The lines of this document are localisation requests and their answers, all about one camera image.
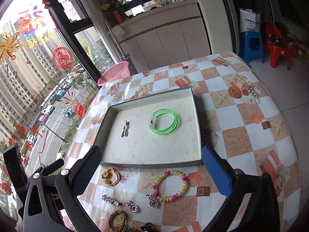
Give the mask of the pink plastic basin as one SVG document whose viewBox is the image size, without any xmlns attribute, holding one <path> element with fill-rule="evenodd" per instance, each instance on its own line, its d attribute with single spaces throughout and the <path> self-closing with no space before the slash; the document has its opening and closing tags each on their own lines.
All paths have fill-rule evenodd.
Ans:
<svg viewBox="0 0 309 232">
<path fill-rule="evenodd" d="M 97 84 L 99 86 L 103 86 L 105 83 L 129 77 L 130 70 L 128 64 L 129 63 L 127 61 L 122 61 L 113 65 L 101 75 L 97 81 Z"/>
</svg>

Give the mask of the checkered patterned tablecloth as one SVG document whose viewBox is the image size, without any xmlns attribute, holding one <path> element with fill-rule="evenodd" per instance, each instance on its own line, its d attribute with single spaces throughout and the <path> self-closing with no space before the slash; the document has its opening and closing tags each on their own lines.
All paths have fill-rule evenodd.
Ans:
<svg viewBox="0 0 309 232">
<path fill-rule="evenodd" d="M 183 61 L 102 86 L 73 138 L 71 168 L 102 139 L 103 158 L 79 201 L 108 231 L 115 206 L 132 201 L 128 225 L 160 231 L 205 228 L 225 200 L 202 165 L 202 145 L 245 174 L 271 175 L 280 229 L 300 210 L 299 162 L 284 118 L 263 84 L 234 53 Z"/>
</svg>

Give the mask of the green translucent bangle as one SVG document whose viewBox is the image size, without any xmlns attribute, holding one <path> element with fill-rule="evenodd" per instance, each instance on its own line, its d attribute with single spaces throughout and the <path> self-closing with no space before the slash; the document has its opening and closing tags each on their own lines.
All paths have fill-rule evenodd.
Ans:
<svg viewBox="0 0 309 232">
<path fill-rule="evenodd" d="M 166 108 L 155 111 L 149 120 L 149 129 L 156 135 L 167 135 L 175 131 L 178 125 L 178 115 Z"/>
</svg>

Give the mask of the braided brown oval hair clip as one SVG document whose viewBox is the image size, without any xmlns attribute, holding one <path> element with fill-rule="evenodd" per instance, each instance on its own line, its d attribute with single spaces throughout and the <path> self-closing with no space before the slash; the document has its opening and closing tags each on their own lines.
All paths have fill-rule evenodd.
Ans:
<svg viewBox="0 0 309 232">
<path fill-rule="evenodd" d="M 113 232 L 138 232 L 136 228 L 127 226 L 127 213 L 125 211 L 114 211 L 108 220 L 108 226 L 110 231 Z"/>
</svg>

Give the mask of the black claw hair clip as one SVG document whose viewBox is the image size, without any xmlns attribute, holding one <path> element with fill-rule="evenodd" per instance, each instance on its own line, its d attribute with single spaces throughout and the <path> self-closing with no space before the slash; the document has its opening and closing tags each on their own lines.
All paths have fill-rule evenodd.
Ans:
<svg viewBox="0 0 309 232">
<path fill-rule="evenodd" d="M 155 230 L 153 224 L 151 223 L 145 223 L 143 226 L 140 228 L 143 232 L 158 232 Z"/>
</svg>

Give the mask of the white sideboard cabinet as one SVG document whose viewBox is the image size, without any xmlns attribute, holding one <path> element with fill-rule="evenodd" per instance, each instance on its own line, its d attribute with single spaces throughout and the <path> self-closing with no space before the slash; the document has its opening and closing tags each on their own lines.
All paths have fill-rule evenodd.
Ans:
<svg viewBox="0 0 309 232">
<path fill-rule="evenodd" d="M 120 27 L 124 33 L 116 38 L 139 73 L 211 53 L 197 0 L 152 9 L 129 19 Z"/>
</svg>

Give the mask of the white paper shopping bag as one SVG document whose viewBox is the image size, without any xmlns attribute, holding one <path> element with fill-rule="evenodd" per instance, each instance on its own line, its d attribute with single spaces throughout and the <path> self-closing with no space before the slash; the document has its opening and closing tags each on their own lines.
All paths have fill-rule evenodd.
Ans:
<svg viewBox="0 0 309 232">
<path fill-rule="evenodd" d="M 240 9 L 240 32 L 260 32 L 260 14 Z"/>
</svg>

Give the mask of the blue plastic stool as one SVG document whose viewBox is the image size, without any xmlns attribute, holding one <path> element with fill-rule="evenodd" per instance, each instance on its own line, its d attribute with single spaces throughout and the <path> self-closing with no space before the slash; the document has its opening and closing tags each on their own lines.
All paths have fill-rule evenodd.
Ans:
<svg viewBox="0 0 309 232">
<path fill-rule="evenodd" d="M 261 62 L 265 62 L 263 40 L 260 32 L 241 32 L 240 38 L 240 57 L 246 62 L 250 62 L 250 58 L 260 58 Z"/>
</svg>

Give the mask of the shallow grey jewelry tray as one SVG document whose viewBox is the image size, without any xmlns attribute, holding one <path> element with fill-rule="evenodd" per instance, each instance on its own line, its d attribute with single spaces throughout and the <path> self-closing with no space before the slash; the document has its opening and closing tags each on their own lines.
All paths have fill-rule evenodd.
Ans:
<svg viewBox="0 0 309 232">
<path fill-rule="evenodd" d="M 192 89 L 178 88 L 109 107 L 93 145 L 101 149 L 103 165 L 199 165 L 202 145 Z"/>
</svg>

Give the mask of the red horse window decal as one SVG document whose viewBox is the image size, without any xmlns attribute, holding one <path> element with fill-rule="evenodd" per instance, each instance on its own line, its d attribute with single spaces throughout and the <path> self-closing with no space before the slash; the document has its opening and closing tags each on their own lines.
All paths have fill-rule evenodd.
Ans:
<svg viewBox="0 0 309 232">
<path fill-rule="evenodd" d="M 73 63 L 73 54 L 66 47 L 58 47 L 52 54 L 54 64 L 61 70 L 65 70 Z"/>
</svg>

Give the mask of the silver heart pendant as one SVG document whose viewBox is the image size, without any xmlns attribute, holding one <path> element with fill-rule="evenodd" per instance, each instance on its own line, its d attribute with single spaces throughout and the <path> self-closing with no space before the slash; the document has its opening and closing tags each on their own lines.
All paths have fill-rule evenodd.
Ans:
<svg viewBox="0 0 309 232">
<path fill-rule="evenodd" d="M 151 193 L 151 194 L 146 194 L 145 196 L 148 198 L 149 205 L 150 205 L 152 208 L 158 208 L 158 206 L 159 206 L 159 201 L 157 200 L 157 198 L 155 197 L 155 195 L 154 195 L 153 193 Z"/>
</svg>

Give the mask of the white cloth on cabinet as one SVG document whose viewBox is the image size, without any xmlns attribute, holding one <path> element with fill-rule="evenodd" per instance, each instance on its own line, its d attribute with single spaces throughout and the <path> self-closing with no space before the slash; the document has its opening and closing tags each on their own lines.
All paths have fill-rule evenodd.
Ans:
<svg viewBox="0 0 309 232">
<path fill-rule="evenodd" d="M 125 31 L 123 30 L 123 28 L 121 28 L 119 25 L 116 25 L 112 28 L 112 33 L 115 36 L 121 36 L 125 33 Z"/>
</svg>

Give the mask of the beige metal hair clip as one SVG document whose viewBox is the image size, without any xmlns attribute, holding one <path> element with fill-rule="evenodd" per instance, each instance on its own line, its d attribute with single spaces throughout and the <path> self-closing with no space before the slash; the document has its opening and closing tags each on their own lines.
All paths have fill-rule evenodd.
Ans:
<svg viewBox="0 0 309 232">
<path fill-rule="evenodd" d="M 128 130 L 129 130 L 129 122 L 125 120 L 125 125 L 123 127 L 123 131 L 121 133 L 121 137 L 127 137 L 128 136 Z"/>
</svg>

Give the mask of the red plastic child chair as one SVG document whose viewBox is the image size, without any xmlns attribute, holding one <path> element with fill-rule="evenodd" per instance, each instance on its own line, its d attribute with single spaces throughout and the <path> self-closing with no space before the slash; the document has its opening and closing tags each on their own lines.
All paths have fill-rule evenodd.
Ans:
<svg viewBox="0 0 309 232">
<path fill-rule="evenodd" d="M 274 24 L 267 24 L 266 27 L 267 49 L 270 52 L 270 67 L 276 68 L 280 57 L 286 60 L 286 69 L 292 68 L 292 47 L 283 38 L 281 30 Z"/>
</svg>

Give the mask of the silver star hair clip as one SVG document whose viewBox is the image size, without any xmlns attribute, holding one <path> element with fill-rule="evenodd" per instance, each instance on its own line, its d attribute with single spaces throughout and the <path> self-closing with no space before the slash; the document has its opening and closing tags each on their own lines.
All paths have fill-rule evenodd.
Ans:
<svg viewBox="0 0 309 232">
<path fill-rule="evenodd" d="M 123 206 L 123 203 L 113 199 L 112 197 L 109 197 L 108 195 L 104 194 L 102 196 L 102 200 L 105 201 L 106 203 L 109 203 L 111 205 L 115 205 L 115 206 Z"/>
</svg>

